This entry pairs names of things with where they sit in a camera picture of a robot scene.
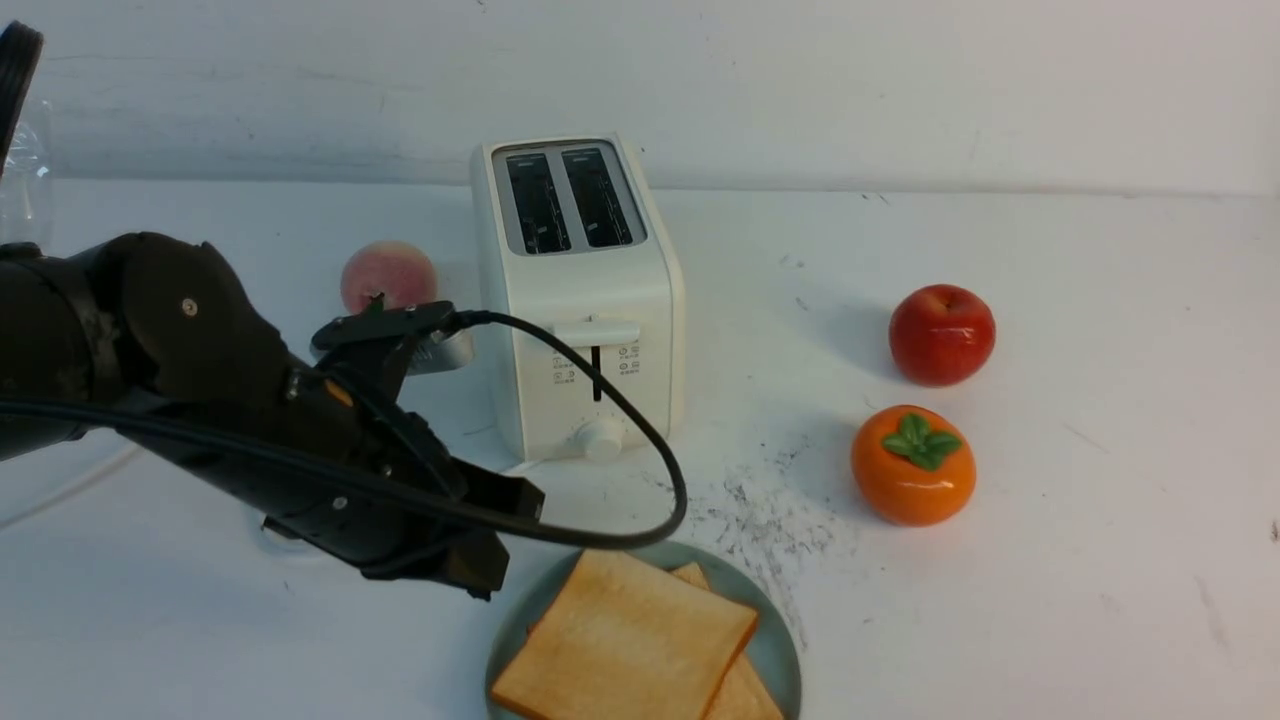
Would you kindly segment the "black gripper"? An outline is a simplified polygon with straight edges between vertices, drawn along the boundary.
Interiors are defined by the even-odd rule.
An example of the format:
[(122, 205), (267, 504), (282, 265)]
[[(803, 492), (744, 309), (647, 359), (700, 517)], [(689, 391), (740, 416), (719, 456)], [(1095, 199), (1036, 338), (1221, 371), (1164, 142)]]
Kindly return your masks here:
[(534, 524), (545, 493), (527, 473), (452, 455), (429, 424), (367, 378), (294, 370), (279, 393), (172, 402), (125, 437), (262, 514), (268, 525), (374, 582), (433, 582), (490, 601), (509, 553), (486, 528), (416, 509), (428, 496)]

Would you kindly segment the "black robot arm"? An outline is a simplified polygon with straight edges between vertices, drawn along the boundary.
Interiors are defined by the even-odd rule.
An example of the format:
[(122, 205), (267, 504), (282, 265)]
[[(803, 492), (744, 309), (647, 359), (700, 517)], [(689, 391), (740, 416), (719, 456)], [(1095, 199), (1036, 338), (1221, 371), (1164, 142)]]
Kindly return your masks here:
[[(408, 489), (538, 519), (532, 483), (453, 457), (428, 423), (397, 407), (408, 375), (470, 360), (434, 302), (372, 310), (315, 334), (308, 364), (250, 302), (210, 243), (123, 234), (70, 258), (3, 246), (3, 397), (87, 404), (244, 436)], [(239, 500), (261, 527), (371, 580), (435, 582), (489, 600), (509, 553), (493, 530), (315, 475), (187, 439), (125, 438)]]

